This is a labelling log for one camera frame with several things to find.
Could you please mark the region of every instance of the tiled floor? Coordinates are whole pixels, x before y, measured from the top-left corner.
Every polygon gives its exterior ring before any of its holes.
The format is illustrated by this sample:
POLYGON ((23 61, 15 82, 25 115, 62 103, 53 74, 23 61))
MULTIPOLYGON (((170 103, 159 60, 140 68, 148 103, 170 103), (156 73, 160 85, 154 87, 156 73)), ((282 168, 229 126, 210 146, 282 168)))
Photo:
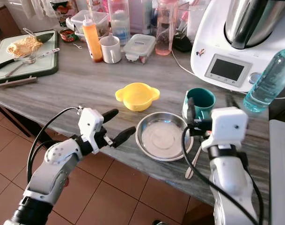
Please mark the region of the tiled floor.
MULTIPOLYGON (((0 114, 0 225, 11 218, 26 187, 31 139, 0 114)), ((42 162, 38 153, 34 169, 42 162)), ((99 153, 87 156, 69 176, 47 225, 179 225, 199 202, 170 185, 99 153)))

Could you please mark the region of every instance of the gray marble countertop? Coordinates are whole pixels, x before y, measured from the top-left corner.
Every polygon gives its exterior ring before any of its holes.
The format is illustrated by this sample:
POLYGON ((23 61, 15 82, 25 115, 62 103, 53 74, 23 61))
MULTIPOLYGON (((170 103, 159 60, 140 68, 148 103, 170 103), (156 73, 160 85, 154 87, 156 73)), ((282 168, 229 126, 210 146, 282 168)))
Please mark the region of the gray marble countertop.
MULTIPOLYGON (((111 65, 93 63, 87 46, 82 49, 60 42, 59 71, 56 74, 39 77, 37 83, 0 89, 0 105, 15 111, 40 124, 45 124, 55 114, 69 106, 85 106, 104 113, 117 108, 119 114, 104 127, 108 135, 114 137, 121 130, 136 126, 146 115, 153 112, 171 112, 181 115, 181 108, 186 90, 203 87, 216 96, 215 108, 225 107, 225 94, 231 93, 242 106, 244 95, 205 83, 197 77, 180 69, 172 55, 159 56, 153 53, 148 62, 129 63, 124 58, 111 65), (159 100, 143 112, 132 112, 115 99, 115 92, 132 82, 147 83, 161 92, 159 100)), ((180 63, 190 70, 190 54, 175 52, 180 63)), ((51 128, 64 135, 79 134, 77 126, 79 116, 68 112, 59 117, 51 128)), ((199 142, 195 141, 189 153, 193 158, 199 142)), ((269 124, 268 112, 250 114, 247 135, 242 149, 247 152, 249 170, 256 181, 264 200, 265 218, 268 219, 269 207, 269 124)), ((175 188, 194 196, 201 201, 214 204, 209 187, 197 176, 185 179, 187 169, 184 159, 175 162, 158 162, 146 156, 137 146, 133 135, 118 149, 103 148, 102 152, 143 171, 150 176, 163 180, 175 188)), ((205 175, 210 175, 209 159, 202 152, 197 168, 205 175)), ((258 201, 253 196, 255 209, 258 201)))

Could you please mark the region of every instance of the appliance display screen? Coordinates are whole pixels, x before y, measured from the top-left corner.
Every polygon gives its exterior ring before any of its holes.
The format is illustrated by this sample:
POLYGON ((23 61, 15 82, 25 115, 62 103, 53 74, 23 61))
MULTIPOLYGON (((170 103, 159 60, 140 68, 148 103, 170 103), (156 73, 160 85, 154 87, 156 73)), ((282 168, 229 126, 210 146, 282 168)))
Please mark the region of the appliance display screen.
POLYGON ((244 66, 216 59, 211 73, 237 81, 243 69, 244 66))

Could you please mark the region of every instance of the teal mug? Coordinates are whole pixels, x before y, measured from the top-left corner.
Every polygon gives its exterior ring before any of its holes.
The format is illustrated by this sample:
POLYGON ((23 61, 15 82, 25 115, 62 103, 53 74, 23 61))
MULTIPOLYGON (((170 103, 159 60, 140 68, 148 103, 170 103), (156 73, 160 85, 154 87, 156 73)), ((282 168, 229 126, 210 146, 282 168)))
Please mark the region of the teal mug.
POLYGON ((216 102, 213 93, 204 88, 193 88, 186 92, 182 109, 182 116, 186 121, 189 98, 193 98, 194 101, 195 119, 210 119, 210 112, 216 102))

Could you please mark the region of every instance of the stainless steel plate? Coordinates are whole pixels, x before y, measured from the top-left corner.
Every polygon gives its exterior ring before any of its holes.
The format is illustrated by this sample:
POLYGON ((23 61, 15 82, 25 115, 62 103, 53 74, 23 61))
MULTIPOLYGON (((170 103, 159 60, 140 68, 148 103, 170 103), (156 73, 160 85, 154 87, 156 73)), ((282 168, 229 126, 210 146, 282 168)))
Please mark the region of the stainless steel plate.
MULTIPOLYGON (((149 157, 159 161, 183 158, 181 138, 186 122, 169 112, 155 112, 144 117, 137 125, 136 142, 149 157)), ((186 133, 185 146, 189 152, 193 137, 186 133)))

